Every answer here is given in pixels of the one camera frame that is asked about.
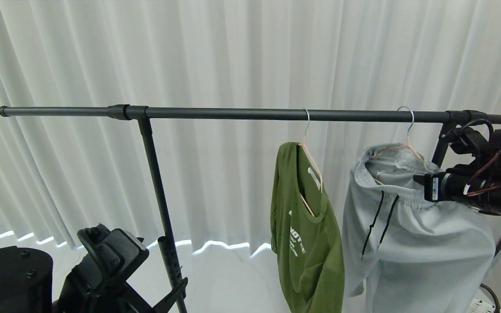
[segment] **barcode label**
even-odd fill
[[[432,201],[438,200],[438,177],[432,179]]]

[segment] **green t-shirt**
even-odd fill
[[[340,230],[318,173],[298,143],[278,151],[270,225],[291,312],[340,313],[345,283]]]

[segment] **clothing rack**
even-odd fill
[[[486,119],[501,124],[501,115],[486,114],[479,111],[361,111],[361,110],[308,110],[303,109],[233,109],[233,108],[196,108],[196,107],[144,107],[126,104],[110,107],[0,107],[3,117],[54,116],[54,117],[111,117],[118,120],[137,120],[143,137],[150,174],[159,206],[164,236],[158,238],[161,255],[167,268],[171,287],[181,282],[181,267],[175,248],[175,239],[167,209],[164,186],[157,161],[156,148],[152,137],[150,119],[219,119],[219,120],[311,120],[311,121],[363,121],[363,122],[411,122],[441,123],[440,137],[432,162],[442,165],[448,145],[441,140],[444,133],[475,119]],[[180,313],[186,313],[184,298],[177,299]]]

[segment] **curtain fold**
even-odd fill
[[[0,106],[117,103],[501,113],[501,1],[0,2]],[[176,240],[270,241],[277,148],[305,123],[152,125]],[[439,127],[413,128],[428,158]],[[339,220],[357,155],[406,129],[311,123]],[[0,117],[0,233],[75,246],[98,222],[163,234],[137,123]]]

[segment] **hanger hook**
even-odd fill
[[[411,128],[413,127],[413,124],[415,123],[415,114],[413,113],[412,109],[409,109],[409,107],[406,107],[405,105],[398,107],[397,111],[401,110],[404,107],[405,107],[405,109],[408,109],[409,112],[411,112],[411,125],[409,125],[409,128],[407,129],[407,137],[409,137],[409,133],[411,132]]]
[[[311,115],[308,113],[308,109],[303,109],[303,110],[307,113],[307,120],[308,120],[307,127],[304,129],[304,136],[306,137],[308,128],[311,126]]]

